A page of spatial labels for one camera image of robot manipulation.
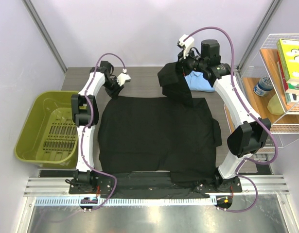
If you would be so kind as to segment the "pale green plastic object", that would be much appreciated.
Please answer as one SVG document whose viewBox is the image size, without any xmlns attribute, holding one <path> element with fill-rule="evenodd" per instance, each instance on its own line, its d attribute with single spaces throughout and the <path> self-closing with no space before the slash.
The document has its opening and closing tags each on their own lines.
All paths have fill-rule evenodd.
<svg viewBox="0 0 299 233">
<path fill-rule="evenodd" d="M 276 94 L 269 100 L 267 108 L 273 115 L 281 116 L 284 114 L 281 102 Z"/>
</svg>

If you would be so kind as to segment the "folded light blue shirt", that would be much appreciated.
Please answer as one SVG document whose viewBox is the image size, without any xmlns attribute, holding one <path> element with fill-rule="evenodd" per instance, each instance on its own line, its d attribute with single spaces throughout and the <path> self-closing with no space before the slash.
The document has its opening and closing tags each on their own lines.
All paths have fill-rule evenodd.
<svg viewBox="0 0 299 233">
<path fill-rule="evenodd" d="M 191 91 L 214 92 L 214 88 L 204 79 L 201 72 L 192 71 L 189 75 L 185 76 L 185 80 Z"/>
</svg>

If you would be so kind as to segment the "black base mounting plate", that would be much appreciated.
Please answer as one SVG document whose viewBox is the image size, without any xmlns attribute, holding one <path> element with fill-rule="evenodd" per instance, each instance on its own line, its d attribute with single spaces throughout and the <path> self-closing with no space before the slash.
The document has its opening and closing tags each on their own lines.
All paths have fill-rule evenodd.
<svg viewBox="0 0 299 233">
<path fill-rule="evenodd" d="M 93 185 L 76 185 L 71 170 L 42 170 L 41 178 L 62 178 L 68 186 L 69 194 L 100 194 L 106 198 L 114 186 L 112 178 L 97 175 Z M 180 186 L 171 182 L 169 172 L 130 172 L 116 174 L 117 187 L 112 198 L 115 199 L 193 199 L 207 198 L 210 193 L 242 192 L 240 180 L 237 178 L 231 187 L 216 189 L 213 184 L 196 182 L 187 186 Z"/>
</svg>

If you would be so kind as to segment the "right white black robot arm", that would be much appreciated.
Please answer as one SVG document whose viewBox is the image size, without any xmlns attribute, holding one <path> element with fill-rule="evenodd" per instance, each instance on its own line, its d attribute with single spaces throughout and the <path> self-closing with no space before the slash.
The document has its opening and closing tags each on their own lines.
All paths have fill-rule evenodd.
<svg viewBox="0 0 299 233">
<path fill-rule="evenodd" d="M 216 169 L 213 186 L 219 192 L 227 192 L 235 182 L 237 172 L 245 161 L 261 149 L 271 128 L 268 118 L 262 119 L 251 107 L 239 88 L 229 64 L 221 62 L 217 40 L 201 42 L 201 50 L 194 47 L 194 39 L 183 35 L 177 45 L 181 48 L 178 61 L 184 70 L 197 71 L 214 88 L 229 110 L 235 130 L 227 138 L 229 151 L 223 163 Z"/>
</svg>

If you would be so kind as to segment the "green book on top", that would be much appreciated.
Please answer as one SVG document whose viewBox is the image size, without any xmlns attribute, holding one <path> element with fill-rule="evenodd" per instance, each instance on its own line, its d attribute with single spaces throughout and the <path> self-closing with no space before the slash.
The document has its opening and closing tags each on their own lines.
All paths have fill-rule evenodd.
<svg viewBox="0 0 299 233">
<path fill-rule="evenodd" d="M 286 81 L 299 84 L 299 40 L 281 38 L 277 41 L 277 50 Z"/>
</svg>

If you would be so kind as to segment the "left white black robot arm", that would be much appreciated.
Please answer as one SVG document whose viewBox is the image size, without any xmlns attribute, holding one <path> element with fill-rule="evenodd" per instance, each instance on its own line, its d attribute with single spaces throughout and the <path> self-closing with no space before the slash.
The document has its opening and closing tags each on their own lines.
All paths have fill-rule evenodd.
<svg viewBox="0 0 299 233">
<path fill-rule="evenodd" d="M 131 80 L 126 69 L 118 77 L 113 75 L 113 71 L 114 66 L 110 62 L 101 61 L 90 70 L 83 89 L 71 96 L 72 120 L 78 135 L 78 160 L 70 182 L 70 194 L 91 194 L 97 188 L 93 159 L 93 138 L 99 121 L 96 97 L 103 87 L 112 99 L 116 99 L 124 88 L 124 82 Z"/>
</svg>

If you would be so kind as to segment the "olive green plastic basket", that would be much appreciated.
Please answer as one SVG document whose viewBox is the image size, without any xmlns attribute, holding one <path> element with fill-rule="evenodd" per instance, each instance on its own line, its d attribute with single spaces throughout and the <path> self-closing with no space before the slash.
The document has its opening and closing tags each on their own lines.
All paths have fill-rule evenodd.
<svg viewBox="0 0 299 233">
<path fill-rule="evenodd" d="M 75 91 L 50 91 L 34 101 L 16 143 L 15 157 L 50 169 L 74 169 L 78 133 L 72 120 Z"/>
</svg>

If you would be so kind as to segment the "black long sleeve shirt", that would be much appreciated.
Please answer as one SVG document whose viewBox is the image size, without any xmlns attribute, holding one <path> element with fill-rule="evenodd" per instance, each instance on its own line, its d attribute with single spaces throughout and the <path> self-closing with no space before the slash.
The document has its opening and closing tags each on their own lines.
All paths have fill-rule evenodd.
<svg viewBox="0 0 299 233">
<path fill-rule="evenodd" d="M 162 97 L 120 96 L 106 105 L 98 131 L 107 173 L 170 172 L 172 182 L 212 183 L 220 126 L 204 98 L 194 99 L 178 62 L 158 72 Z"/>
</svg>

